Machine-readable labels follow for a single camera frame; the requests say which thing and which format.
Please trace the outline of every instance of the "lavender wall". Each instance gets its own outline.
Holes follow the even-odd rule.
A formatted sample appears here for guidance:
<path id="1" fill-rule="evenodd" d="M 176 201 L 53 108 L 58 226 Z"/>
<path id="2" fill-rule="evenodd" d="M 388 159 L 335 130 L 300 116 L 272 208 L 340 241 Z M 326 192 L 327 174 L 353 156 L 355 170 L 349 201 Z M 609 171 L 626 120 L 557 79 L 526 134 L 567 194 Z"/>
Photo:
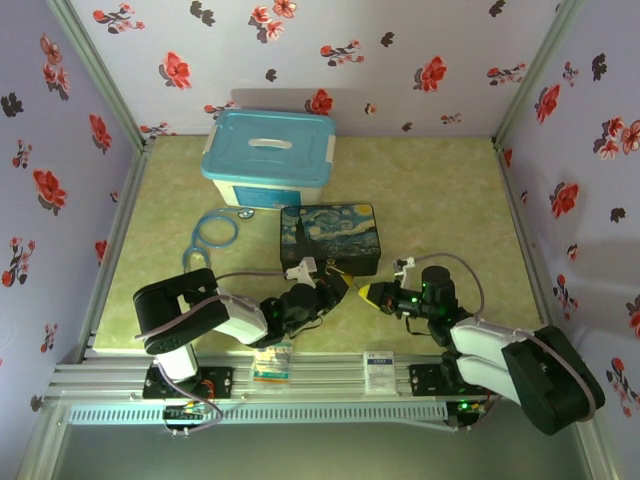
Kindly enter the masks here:
<path id="1" fill-rule="evenodd" d="M 636 0 L 587 2 L 503 142 L 627 478 L 640 469 L 639 11 Z"/>
<path id="2" fill-rule="evenodd" d="M 71 1 L 145 133 L 238 105 L 381 136 L 495 133 L 558 2 Z"/>
<path id="3" fill-rule="evenodd" d="M 133 147 L 42 0 L 4 5 L 0 37 L 0 477 L 13 478 L 79 338 Z"/>

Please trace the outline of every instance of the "small package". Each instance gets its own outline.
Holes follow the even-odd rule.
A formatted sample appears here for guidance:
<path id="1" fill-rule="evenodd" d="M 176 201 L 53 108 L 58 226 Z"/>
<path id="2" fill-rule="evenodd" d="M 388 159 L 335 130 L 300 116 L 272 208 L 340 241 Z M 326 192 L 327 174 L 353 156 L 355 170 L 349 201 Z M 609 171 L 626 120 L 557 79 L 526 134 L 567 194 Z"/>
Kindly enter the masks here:
<path id="1" fill-rule="evenodd" d="M 364 352 L 365 393 L 397 395 L 393 352 Z"/>
<path id="2" fill-rule="evenodd" d="M 289 386 L 292 343 L 284 341 L 258 348 L 251 365 L 251 383 L 256 388 L 280 389 Z"/>

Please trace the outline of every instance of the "white label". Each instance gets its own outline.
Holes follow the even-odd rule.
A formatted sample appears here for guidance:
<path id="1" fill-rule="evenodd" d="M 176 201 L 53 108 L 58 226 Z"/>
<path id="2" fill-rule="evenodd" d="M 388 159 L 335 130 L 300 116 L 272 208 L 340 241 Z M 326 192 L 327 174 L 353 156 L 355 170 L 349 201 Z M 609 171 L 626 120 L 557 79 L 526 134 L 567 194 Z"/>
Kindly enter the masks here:
<path id="1" fill-rule="evenodd" d="M 393 352 L 364 352 L 366 393 L 396 395 Z"/>

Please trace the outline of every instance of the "white bracket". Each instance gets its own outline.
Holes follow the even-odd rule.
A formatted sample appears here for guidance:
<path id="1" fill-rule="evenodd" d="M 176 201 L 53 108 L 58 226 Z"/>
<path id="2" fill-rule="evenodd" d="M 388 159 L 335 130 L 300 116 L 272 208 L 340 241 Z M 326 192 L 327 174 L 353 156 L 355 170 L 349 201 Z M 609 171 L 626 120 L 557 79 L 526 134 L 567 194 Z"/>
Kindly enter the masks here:
<path id="1" fill-rule="evenodd" d="M 311 278 L 311 274 L 318 271 L 316 267 L 316 261 L 313 257 L 304 257 L 297 267 L 289 268 L 285 272 L 285 278 L 287 280 L 298 280 L 298 283 L 304 283 L 313 288 L 316 288 L 316 284 Z"/>
<path id="2" fill-rule="evenodd" d="M 400 279 L 400 288 L 407 288 L 409 281 L 409 269 L 415 268 L 416 261 L 413 257 L 393 261 L 393 274 Z"/>

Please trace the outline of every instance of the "white storage box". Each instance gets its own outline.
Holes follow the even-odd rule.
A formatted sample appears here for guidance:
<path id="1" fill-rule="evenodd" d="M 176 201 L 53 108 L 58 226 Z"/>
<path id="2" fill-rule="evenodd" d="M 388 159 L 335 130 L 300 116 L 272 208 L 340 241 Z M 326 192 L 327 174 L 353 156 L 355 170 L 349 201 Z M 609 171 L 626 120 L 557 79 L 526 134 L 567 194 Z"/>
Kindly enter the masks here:
<path id="1" fill-rule="evenodd" d="M 202 174 L 227 205 L 280 209 L 320 203 L 335 123 L 319 115 L 226 110 L 204 149 Z"/>

